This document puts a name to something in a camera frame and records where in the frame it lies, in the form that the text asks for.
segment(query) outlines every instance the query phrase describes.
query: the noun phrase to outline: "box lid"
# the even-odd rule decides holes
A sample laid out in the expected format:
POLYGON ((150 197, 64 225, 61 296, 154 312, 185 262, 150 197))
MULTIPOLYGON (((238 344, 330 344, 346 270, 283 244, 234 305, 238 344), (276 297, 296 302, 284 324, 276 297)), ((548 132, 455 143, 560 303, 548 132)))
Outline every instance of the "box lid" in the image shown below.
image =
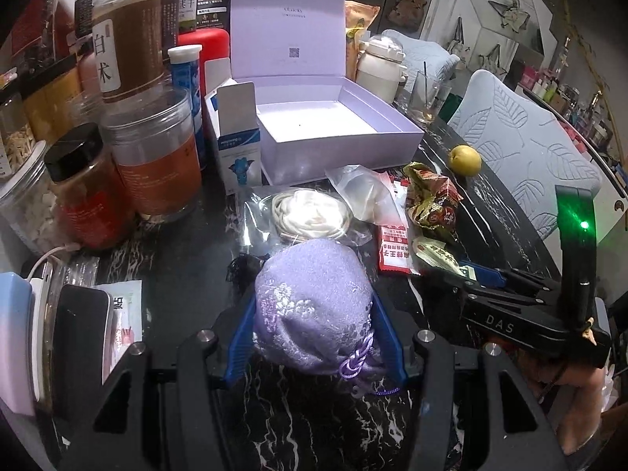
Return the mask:
POLYGON ((345 75, 344 0, 231 0, 234 79, 345 75))

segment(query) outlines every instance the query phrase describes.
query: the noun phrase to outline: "silver bolt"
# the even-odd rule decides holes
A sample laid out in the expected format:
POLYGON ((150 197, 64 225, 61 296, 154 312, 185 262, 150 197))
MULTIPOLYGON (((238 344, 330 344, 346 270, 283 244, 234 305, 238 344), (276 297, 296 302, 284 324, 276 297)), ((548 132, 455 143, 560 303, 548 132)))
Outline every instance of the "silver bolt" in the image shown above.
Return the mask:
POLYGON ((131 343, 129 347, 129 352, 134 356, 139 356, 144 354, 146 351, 146 344, 143 341, 136 341, 135 343, 131 343))
POLYGON ((484 346, 484 351, 489 356, 499 356, 502 353, 502 348, 497 343, 487 343, 484 346))
POLYGON ((436 338, 436 335, 428 329, 422 329, 416 334, 416 338, 418 338, 420 341, 424 343, 429 343, 431 341, 434 341, 434 338, 436 338))
POLYGON ((211 329, 202 329, 197 333, 197 338, 203 343, 209 343, 216 338, 216 335, 211 329))

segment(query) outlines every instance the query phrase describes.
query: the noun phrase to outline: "black marble table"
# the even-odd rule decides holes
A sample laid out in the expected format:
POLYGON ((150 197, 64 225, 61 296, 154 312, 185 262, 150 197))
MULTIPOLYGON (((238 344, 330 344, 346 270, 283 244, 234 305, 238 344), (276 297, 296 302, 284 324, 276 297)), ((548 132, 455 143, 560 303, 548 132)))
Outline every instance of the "black marble table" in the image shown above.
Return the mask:
MULTIPOLYGON (((464 141, 443 122, 427 130, 415 160, 451 176, 447 155, 464 141)), ((559 277, 532 224, 497 176, 483 166, 473 179, 454 179, 464 197, 458 209, 459 259, 488 267, 518 267, 559 277)), ((170 225, 142 224, 133 238, 100 261, 99 283, 142 280, 143 340, 153 366, 175 365, 177 346, 211 327, 225 308, 238 302, 226 281, 227 266, 238 255, 234 197, 225 198, 217 172, 209 165, 197 207, 170 225)), ((459 339, 454 307, 424 295, 425 314, 413 287, 421 280, 377 274, 373 240, 360 249, 374 288, 409 311, 422 327, 428 321, 446 337, 459 339)), ((166 404, 174 386, 164 387, 166 404)), ((253 357, 246 377, 221 396, 225 429, 237 469, 378 470, 394 469, 410 411, 412 394, 354 399, 337 377, 309 377, 253 357)), ((166 409, 172 423, 176 413, 166 409)), ((460 451, 451 436, 451 464, 460 451)))

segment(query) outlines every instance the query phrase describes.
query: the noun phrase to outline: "open purple box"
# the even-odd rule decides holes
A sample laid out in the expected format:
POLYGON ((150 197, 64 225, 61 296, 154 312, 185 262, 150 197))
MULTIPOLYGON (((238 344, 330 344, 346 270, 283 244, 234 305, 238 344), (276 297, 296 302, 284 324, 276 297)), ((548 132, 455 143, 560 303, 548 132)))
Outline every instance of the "open purple box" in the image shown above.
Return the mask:
POLYGON ((232 0, 231 66, 255 84, 261 160, 272 184, 346 164, 412 160, 423 131, 344 77, 344 0, 232 0))

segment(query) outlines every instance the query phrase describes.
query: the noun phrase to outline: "human hand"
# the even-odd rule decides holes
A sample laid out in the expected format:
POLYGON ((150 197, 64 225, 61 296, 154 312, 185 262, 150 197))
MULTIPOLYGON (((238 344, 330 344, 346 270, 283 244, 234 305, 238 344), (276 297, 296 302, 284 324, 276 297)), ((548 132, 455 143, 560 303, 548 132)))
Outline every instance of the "human hand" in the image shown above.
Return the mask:
MULTIPOLYGON (((543 384, 554 381, 562 366, 544 363, 523 351, 517 352, 517 365, 537 398, 543 384)), ((573 402, 557 429, 558 442, 564 453, 570 455, 586 443, 600 425, 604 369, 572 363, 555 384, 576 387, 573 402)))

